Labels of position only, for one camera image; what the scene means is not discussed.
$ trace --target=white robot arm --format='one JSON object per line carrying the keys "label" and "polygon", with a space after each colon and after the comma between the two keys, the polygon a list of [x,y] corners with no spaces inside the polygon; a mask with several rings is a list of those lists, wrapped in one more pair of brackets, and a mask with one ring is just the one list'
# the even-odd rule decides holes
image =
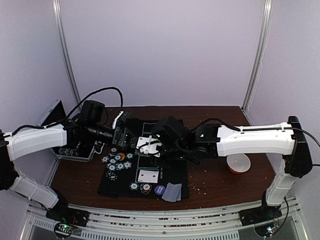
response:
{"label": "white robot arm", "polygon": [[[67,131],[64,130],[63,125],[59,124],[47,129],[24,130],[14,136],[7,137],[5,140],[7,157],[10,161],[14,161],[27,154],[66,145]],[[27,197],[29,200],[41,203],[48,209],[52,209],[59,200],[57,193],[50,187],[37,183],[22,172],[19,172],[8,189]]]}
{"label": "white robot arm", "polygon": [[192,130],[183,128],[175,118],[168,117],[159,121],[151,133],[149,138],[140,137],[136,148],[142,154],[158,158],[169,155],[170,158],[197,163],[203,158],[233,154],[283,155],[279,171],[262,196],[262,206],[240,212],[242,225],[280,217],[284,197],[297,178],[302,178],[313,167],[308,143],[295,116],[290,116],[288,122],[274,125],[236,127],[201,124]]}
{"label": "white robot arm", "polygon": [[[260,219],[252,215],[280,216],[279,206],[284,196],[292,188],[297,178],[303,177],[312,169],[308,144],[296,117],[288,122],[268,126],[199,125],[192,130],[185,128],[173,117],[160,120],[152,129],[152,136],[139,137],[135,145],[139,152],[170,160],[187,159],[197,162],[205,158],[225,157],[232,154],[277,153],[282,154],[279,173],[262,198],[262,206],[255,212],[244,212],[243,225],[254,224]],[[128,131],[119,127],[106,128],[97,134],[100,128],[87,127],[95,137],[102,136],[108,143],[124,147]],[[67,144],[68,131],[59,124],[46,129],[29,129],[14,136],[0,137],[0,190],[12,190],[30,200],[34,200],[48,209],[59,202],[58,194],[36,183],[31,178],[17,173],[12,161],[24,155]]]}

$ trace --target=playing card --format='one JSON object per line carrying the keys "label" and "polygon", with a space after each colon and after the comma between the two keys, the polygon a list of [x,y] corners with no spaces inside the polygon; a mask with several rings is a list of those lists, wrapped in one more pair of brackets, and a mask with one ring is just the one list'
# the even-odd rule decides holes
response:
{"label": "playing card", "polygon": [[140,183],[158,183],[158,171],[140,170],[138,182]]}

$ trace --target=white backdrop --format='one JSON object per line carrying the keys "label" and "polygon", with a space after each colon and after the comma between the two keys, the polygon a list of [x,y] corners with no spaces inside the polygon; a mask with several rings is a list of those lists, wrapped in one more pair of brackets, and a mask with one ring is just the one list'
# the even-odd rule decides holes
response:
{"label": "white backdrop", "polygon": [[[81,98],[119,87],[126,106],[243,103],[264,0],[61,0]],[[117,106],[116,93],[94,99]]]}

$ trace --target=blue poker chip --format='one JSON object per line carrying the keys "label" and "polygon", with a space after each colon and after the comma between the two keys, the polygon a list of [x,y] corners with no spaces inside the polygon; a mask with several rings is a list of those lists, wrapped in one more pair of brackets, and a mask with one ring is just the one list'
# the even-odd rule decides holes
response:
{"label": "blue poker chip", "polygon": [[162,195],[165,193],[166,188],[162,185],[156,186],[154,189],[155,194]]}

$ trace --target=wooden table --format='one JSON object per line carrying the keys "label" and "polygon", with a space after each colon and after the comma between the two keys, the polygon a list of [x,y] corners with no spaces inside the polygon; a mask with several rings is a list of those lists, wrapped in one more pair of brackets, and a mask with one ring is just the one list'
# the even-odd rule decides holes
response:
{"label": "wooden table", "polygon": [[[209,117],[218,117],[236,126],[249,125],[238,106],[146,106],[130,109],[132,118],[160,120],[174,116],[183,119],[184,125],[190,129]],[[119,108],[107,110],[111,122]],[[108,152],[104,149],[102,155],[106,156]],[[189,199],[175,203],[161,199],[125,196],[116,199],[99,195],[98,187],[105,168],[101,155],[94,156],[89,163],[61,160],[51,186],[71,204],[107,209],[169,211],[247,203],[260,200],[275,176],[265,154],[248,154],[248,157],[251,168],[240,175],[228,170],[225,157],[202,160],[200,165],[188,162]]]}

